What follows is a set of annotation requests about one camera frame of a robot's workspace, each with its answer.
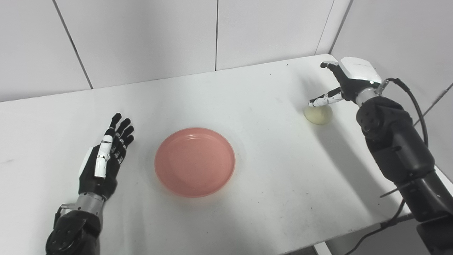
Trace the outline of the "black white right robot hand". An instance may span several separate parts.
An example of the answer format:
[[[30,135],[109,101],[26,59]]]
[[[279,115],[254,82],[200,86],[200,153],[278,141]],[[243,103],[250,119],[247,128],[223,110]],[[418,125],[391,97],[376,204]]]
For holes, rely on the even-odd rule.
[[[380,96],[378,88],[382,78],[372,64],[356,57],[344,57],[340,61],[324,61],[321,68],[331,71],[338,81],[339,87],[309,100],[312,108],[334,104],[342,100],[352,101],[361,106],[365,101]]]

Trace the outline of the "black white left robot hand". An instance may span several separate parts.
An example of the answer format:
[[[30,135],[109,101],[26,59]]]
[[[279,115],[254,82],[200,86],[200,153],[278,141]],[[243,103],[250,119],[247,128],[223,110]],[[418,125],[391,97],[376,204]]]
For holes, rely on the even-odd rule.
[[[134,141],[131,120],[116,113],[101,143],[92,147],[79,176],[79,194],[94,193],[108,200],[117,188],[120,165]]]

